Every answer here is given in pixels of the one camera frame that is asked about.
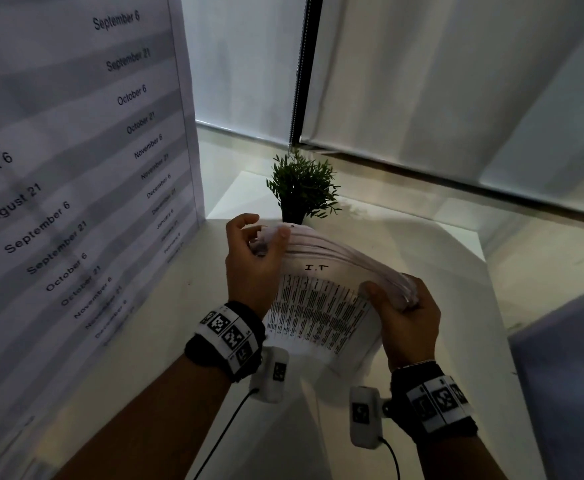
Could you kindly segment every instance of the black pot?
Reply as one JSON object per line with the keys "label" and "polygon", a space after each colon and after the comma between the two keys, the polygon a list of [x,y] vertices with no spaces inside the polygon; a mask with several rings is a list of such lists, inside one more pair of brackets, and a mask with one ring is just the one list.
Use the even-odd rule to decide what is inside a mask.
{"label": "black pot", "polygon": [[283,222],[288,222],[290,224],[303,224],[303,218],[305,217],[305,209],[299,209],[292,206],[281,206],[281,212],[283,213]]}

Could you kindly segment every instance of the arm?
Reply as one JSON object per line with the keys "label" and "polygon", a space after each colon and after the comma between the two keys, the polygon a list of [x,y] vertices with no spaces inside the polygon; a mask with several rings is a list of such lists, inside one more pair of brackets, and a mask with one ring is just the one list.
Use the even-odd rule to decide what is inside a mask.
{"label": "arm", "polygon": [[[441,312],[425,283],[414,278],[419,304],[398,312],[374,283],[366,283],[372,305],[381,317],[381,339],[390,371],[434,359]],[[507,480],[478,436],[458,437],[418,445],[425,480]]]}
{"label": "arm", "polygon": [[[259,217],[242,214],[227,225],[225,260],[229,301],[248,305],[261,318],[279,289],[281,259],[289,229],[257,258],[248,248]],[[183,480],[230,388],[217,367],[176,359],[152,384],[107,423],[57,474],[57,480]]]}

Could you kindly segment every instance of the black cable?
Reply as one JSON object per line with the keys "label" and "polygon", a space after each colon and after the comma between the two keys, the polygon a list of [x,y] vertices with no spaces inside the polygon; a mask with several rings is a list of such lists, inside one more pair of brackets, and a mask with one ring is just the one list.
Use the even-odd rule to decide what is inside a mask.
{"label": "black cable", "polygon": [[394,454],[394,450],[392,449],[390,444],[385,440],[385,438],[379,436],[378,440],[390,449],[390,453],[392,453],[392,458],[394,459],[394,466],[396,467],[396,478],[400,480],[399,462],[396,461],[396,455]]}
{"label": "black cable", "polygon": [[234,414],[232,415],[232,417],[230,418],[230,420],[227,422],[227,426],[225,426],[225,429],[223,430],[223,433],[221,433],[221,436],[218,437],[218,439],[216,440],[216,444],[214,445],[214,447],[212,448],[212,450],[210,451],[208,457],[206,458],[206,460],[203,462],[203,465],[201,465],[201,467],[199,468],[199,471],[197,472],[196,475],[194,475],[194,478],[192,480],[197,480],[197,478],[199,478],[199,475],[201,474],[201,472],[203,471],[203,468],[205,468],[205,466],[208,464],[208,461],[210,459],[210,457],[212,456],[212,453],[214,453],[214,451],[216,450],[216,447],[218,446],[218,444],[221,442],[221,440],[223,439],[224,434],[227,432],[227,429],[230,428],[230,425],[232,424],[232,421],[234,421],[234,418],[236,418],[236,415],[239,413],[241,407],[243,407],[243,404],[245,404],[245,401],[248,400],[248,397],[251,396],[252,394],[256,394],[259,391],[258,388],[256,389],[252,389],[251,391],[248,392],[248,395],[243,397],[243,400],[241,401],[241,403],[239,404],[239,407],[236,408],[236,411],[234,411]]}

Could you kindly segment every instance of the green leaves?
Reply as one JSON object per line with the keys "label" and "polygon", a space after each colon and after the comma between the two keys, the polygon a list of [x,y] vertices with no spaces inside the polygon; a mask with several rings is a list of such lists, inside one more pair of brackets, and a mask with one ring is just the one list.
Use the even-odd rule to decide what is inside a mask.
{"label": "green leaves", "polygon": [[274,161],[272,179],[267,180],[267,185],[279,200],[284,214],[287,211],[322,219],[328,216],[328,209],[330,214],[342,210],[335,207],[336,189],[340,185],[332,184],[335,172],[327,161],[309,160],[298,148],[293,148],[283,158],[277,155]]}

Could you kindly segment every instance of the forearm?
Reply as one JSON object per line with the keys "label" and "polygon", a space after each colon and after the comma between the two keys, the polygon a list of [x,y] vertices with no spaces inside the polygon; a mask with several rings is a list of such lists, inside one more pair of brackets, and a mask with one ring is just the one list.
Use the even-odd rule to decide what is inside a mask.
{"label": "forearm", "polygon": [[478,436],[418,447],[425,480],[507,480]]}
{"label": "forearm", "polygon": [[183,480],[231,382],[181,356],[72,457],[57,479]]}

